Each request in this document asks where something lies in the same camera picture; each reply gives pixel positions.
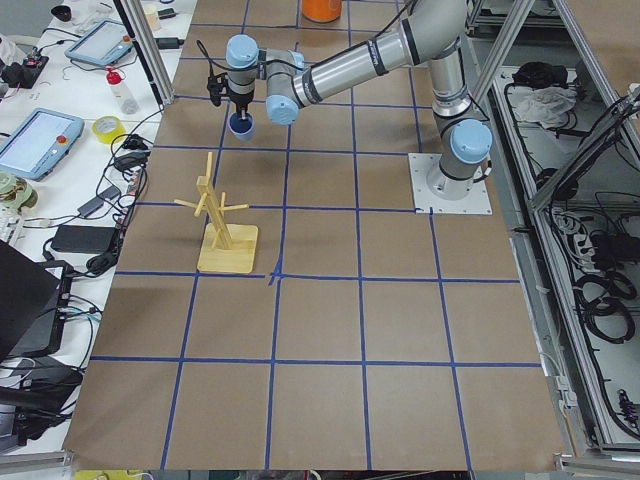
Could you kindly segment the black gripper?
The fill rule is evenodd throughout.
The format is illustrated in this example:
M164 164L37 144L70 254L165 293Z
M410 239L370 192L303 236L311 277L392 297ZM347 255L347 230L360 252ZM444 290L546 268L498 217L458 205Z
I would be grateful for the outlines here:
M250 114L248 113L248 107L250 103L253 101L253 91L249 91L248 93L238 93L231 90L230 100L236 106L239 120L248 121L250 119Z

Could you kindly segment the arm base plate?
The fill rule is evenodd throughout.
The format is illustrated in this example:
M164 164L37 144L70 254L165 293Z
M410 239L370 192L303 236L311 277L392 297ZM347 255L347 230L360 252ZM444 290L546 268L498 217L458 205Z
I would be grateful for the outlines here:
M491 215L488 190L476 168L471 179L458 181L440 170L441 154L409 153L414 210L424 214Z

